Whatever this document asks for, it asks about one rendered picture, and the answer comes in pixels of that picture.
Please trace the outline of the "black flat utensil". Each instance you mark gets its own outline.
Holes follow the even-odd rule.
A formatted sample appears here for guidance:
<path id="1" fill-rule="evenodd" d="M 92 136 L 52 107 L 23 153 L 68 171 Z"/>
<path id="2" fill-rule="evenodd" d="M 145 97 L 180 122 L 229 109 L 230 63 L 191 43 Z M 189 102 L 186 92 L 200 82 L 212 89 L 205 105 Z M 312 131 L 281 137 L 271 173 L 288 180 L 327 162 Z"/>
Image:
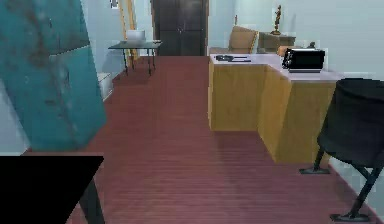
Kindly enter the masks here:
<path id="1" fill-rule="evenodd" d="M 217 55 L 217 61 L 233 62 L 233 63 L 250 63 L 251 59 L 247 56 L 231 56 L 231 55 Z"/>

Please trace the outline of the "dark brown door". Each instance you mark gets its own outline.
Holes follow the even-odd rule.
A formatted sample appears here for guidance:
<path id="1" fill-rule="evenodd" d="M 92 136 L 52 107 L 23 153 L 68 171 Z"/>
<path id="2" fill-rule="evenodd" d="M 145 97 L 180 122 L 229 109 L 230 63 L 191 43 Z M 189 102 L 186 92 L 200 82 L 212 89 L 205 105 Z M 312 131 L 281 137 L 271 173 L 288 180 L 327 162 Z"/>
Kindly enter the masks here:
<path id="1" fill-rule="evenodd" d="M 205 56 L 208 0 L 151 0 L 160 56 Z"/>

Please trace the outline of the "dark thin-legged side table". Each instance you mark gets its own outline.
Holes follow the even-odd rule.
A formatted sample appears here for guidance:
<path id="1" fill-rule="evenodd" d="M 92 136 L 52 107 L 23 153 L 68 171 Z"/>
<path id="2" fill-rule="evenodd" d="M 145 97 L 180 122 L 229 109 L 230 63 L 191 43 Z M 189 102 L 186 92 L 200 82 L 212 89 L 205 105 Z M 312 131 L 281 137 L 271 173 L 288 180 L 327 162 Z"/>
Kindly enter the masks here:
<path id="1" fill-rule="evenodd" d="M 112 45 L 109 47 L 109 50 L 121 50 L 123 53 L 125 73 L 128 73 L 128 65 L 126 59 L 126 50 L 145 50 L 147 53 L 148 59 L 148 73 L 152 75 L 152 71 L 156 69 L 155 65 L 155 52 L 162 45 L 161 40 L 152 40 L 152 41 L 120 41 L 118 44 Z"/>

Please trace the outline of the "white low cabinet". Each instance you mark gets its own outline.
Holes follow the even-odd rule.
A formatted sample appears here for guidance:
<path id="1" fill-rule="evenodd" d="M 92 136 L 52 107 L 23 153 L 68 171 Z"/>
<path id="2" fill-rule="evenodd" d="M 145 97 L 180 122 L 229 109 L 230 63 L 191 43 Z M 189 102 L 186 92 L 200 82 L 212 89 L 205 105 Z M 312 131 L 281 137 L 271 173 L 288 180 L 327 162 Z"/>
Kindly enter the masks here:
<path id="1" fill-rule="evenodd" d="M 113 93 L 113 78 L 111 73 L 98 73 L 98 83 L 103 100 L 106 100 Z"/>

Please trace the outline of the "white box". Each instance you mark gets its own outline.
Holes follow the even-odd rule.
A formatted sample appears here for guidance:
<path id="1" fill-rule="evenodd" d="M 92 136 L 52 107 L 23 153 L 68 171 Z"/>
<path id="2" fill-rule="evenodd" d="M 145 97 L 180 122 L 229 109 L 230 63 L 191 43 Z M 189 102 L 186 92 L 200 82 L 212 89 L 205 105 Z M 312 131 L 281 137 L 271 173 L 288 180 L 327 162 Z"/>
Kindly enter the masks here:
<path id="1" fill-rule="evenodd" d="M 128 30 L 126 36 L 128 41 L 146 41 L 144 30 Z"/>

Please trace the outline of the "wooden counter with pale top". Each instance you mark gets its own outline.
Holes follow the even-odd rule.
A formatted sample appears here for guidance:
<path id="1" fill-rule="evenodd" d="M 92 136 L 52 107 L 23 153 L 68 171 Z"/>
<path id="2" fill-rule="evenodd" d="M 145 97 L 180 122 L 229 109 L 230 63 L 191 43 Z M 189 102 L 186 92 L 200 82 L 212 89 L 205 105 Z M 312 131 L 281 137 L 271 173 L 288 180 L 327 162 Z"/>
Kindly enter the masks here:
<path id="1" fill-rule="evenodd" d="M 290 73 L 276 54 L 209 56 L 208 123 L 212 131 L 256 131 L 276 163 L 315 160 L 316 138 L 342 75 Z"/>

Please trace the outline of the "brown sideboard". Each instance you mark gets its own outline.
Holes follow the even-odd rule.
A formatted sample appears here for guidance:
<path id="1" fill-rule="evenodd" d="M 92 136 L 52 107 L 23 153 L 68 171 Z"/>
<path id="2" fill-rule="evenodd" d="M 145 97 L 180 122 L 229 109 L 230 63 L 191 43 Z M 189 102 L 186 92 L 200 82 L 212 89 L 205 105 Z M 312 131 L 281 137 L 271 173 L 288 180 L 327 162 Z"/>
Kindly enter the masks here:
<path id="1" fill-rule="evenodd" d="M 276 53 L 280 46 L 293 46 L 294 36 L 273 35 L 268 32 L 260 32 L 258 38 L 258 53 Z"/>

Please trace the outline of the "wooden ladder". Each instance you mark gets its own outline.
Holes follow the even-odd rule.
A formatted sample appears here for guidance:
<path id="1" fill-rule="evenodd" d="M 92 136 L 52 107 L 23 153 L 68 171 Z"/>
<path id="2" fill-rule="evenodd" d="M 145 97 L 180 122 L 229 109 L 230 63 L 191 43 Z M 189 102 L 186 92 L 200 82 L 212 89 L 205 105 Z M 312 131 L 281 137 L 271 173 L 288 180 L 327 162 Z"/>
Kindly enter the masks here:
<path id="1" fill-rule="evenodd" d="M 123 38 L 128 39 L 128 32 L 136 29 L 136 18 L 133 0 L 118 0 Z"/>

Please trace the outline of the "black toaster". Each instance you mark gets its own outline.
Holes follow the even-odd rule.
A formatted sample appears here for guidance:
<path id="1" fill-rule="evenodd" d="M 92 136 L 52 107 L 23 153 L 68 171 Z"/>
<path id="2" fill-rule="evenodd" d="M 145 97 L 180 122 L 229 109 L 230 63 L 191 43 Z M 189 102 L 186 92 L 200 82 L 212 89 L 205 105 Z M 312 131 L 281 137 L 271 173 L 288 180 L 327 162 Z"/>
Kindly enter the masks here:
<path id="1" fill-rule="evenodd" d="M 315 48 L 288 48 L 282 67 L 290 73 L 294 71 L 319 73 L 323 69 L 325 51 Z"/>

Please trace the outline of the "bronze statuette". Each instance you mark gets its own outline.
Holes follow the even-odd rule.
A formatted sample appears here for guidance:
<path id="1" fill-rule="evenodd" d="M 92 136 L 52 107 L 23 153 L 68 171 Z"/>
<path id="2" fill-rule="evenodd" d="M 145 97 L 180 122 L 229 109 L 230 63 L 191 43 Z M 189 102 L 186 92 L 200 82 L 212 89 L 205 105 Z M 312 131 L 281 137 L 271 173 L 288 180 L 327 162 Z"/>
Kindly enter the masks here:
<path id="1" fill-rule="evenodd" d="M 281 5 L 278 5 L 277 10 L 275 12 L 275 21 L 274 21 L 274 29 L 270 32 L 272 35 L 280 35 L 279 31 L 280 19 L 281 19 Z"/>

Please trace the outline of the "teal rusty fridge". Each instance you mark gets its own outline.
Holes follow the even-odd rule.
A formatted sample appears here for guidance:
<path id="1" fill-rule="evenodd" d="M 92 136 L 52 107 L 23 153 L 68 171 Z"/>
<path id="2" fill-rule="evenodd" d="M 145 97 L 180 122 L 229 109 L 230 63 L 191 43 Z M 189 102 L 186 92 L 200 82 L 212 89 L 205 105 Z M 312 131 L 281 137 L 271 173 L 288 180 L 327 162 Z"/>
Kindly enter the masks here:
<path id="1" fill-rule="evenodd" d="M 0 0 L 0 80 L 34 151 L 79 150 L 106 123 L 80 0 Z"/>

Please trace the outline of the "black chair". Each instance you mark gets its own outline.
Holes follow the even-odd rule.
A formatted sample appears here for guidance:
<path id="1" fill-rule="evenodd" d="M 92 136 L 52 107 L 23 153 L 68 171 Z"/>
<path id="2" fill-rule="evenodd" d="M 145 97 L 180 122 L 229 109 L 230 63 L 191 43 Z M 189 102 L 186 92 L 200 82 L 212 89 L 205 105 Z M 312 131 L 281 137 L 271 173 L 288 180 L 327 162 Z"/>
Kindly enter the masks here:
<path id="1" fill-rule="evenodd" d="M 344 78 L 336 82 L 332 100 L 317 137 L 314 164 L 302 174 L 327 174 L 320 166 L 324 155 L 350 164 L 366 182 L 351 210 L 332 214 L 334 222 L 367 222 L 360 212 L 368 194 L 384 170 L 384 81 Z"/>

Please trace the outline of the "black table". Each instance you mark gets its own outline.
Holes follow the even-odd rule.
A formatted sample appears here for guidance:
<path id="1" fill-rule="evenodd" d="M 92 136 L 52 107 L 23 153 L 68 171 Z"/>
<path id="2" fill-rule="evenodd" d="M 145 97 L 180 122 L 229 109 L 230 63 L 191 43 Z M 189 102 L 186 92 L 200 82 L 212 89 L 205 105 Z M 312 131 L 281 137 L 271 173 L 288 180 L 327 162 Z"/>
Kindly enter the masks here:
<path id="1" fill-rule="evenodd" d="M 66 224 L 79 206 L 86 224 L 106 224 L 94 175 L 101 156 L 0 156 L 0 224 Z"/>

